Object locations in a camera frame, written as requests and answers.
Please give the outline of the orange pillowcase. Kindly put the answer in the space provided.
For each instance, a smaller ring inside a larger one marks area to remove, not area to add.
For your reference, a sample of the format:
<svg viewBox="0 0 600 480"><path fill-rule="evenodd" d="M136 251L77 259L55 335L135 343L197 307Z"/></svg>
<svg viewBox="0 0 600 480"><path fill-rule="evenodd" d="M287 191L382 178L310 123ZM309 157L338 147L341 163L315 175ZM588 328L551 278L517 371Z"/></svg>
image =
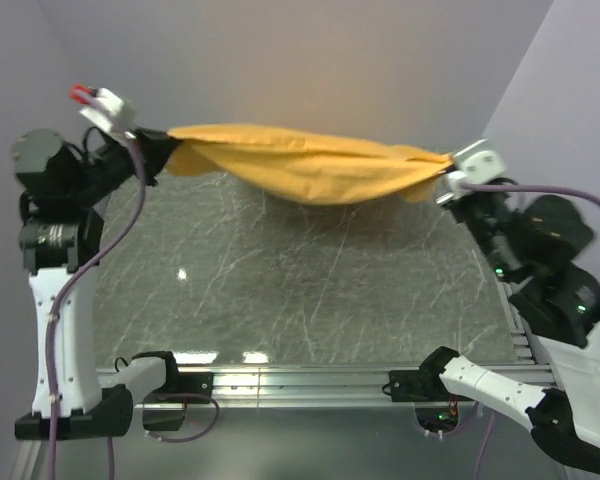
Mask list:
<svg viewBox="0 0 600 480"><path fill-rule="evenodd" d="M452 165L448 153L281 127L213 124L175 127L179 141L166 164L174 176L226 172L307 205L347 205L397 194L431 197Z"/></svg>

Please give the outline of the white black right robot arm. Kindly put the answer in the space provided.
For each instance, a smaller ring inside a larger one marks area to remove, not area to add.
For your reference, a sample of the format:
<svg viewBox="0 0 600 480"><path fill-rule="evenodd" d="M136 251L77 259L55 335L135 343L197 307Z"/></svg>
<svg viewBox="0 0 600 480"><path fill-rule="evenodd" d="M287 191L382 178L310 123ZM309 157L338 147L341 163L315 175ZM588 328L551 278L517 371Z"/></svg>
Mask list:
<svg viewBox="0 0 600 480"><path fill-rule="evenodd" d="M424 394L475 400L523 426L558 463L600 475L600 284L573 262L593 230L570 200L542 195L523 210L503 193L448 198L496 278L514 283L509 303L544 351L554 387L537 387L479 367L439 347L420 365Z"/></svg>

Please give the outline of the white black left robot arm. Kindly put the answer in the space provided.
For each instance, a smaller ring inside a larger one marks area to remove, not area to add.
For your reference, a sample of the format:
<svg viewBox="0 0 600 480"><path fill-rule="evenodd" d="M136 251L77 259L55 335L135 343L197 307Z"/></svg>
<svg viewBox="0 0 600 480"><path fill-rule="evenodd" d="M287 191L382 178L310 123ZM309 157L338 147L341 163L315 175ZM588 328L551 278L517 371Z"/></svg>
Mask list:
<svg viewBox="0 0 600 480"><path fill-rule="evenodd" d="M152 395L175 399L181 377L168 351L135 355L110 378L96 371L93 306L104 219L97 207L127 180L142 188L175 150L163 132L138 129L94 153L47 128L12 146L19 200L19 247L36 308L38 370L29 413L16 420L20 441L121 437L133 409Z"/></svg>

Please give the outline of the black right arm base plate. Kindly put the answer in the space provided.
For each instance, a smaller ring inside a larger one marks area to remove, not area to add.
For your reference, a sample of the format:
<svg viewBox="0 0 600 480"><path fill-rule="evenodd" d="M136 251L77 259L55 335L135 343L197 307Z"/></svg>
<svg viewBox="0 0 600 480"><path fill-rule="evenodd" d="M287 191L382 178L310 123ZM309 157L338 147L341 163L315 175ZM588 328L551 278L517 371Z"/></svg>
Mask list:
<svg viewBox="0 0 600 480"><path fill-rule="evenodd" d="M446 402L450 393L441 382L431 383L419 370L391 370L381 387L394 403Z"/></svg>

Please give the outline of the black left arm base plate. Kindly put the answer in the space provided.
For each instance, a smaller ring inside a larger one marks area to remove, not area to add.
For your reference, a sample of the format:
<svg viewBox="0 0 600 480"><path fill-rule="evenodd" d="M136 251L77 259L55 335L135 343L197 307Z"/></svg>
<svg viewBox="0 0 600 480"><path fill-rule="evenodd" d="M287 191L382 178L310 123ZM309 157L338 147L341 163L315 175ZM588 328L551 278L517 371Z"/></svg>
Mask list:
<svg viewBox="0 0 600 480"><path fill-rule="evenodd" d="M214 386L214 374L210 371L184 372L177 378L175 389L166 394L171 403L210 404Z"/></svg>

